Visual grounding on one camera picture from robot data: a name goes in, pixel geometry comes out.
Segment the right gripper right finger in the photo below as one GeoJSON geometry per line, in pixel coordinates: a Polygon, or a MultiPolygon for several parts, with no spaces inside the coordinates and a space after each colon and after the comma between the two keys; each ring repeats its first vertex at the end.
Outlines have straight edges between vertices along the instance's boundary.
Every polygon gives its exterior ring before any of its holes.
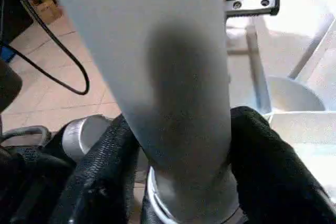
{"type": "Polygon", "coordinates": [[[335,223],[335,206],[294,149],[247,106],[232,108],[229,159],[247,223],[335,223]]]}

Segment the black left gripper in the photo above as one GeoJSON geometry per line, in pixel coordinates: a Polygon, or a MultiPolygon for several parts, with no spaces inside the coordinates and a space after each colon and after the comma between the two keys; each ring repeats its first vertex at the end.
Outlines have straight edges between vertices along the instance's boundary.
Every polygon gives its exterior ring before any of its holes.
{"type": "Polygon", "coordinates": [[[277,16],[280,0],[230,0],[225,1],[225,22],[231,18],[277,16]]]}

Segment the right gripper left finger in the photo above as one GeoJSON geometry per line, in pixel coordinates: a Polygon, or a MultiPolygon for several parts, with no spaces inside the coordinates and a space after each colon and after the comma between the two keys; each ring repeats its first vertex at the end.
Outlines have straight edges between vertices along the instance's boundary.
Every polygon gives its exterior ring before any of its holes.
{"type": "Polygon", "coordinates": [[[139,143],[123,115],[77,164],[50,223],[128,223],[139,143]]]}

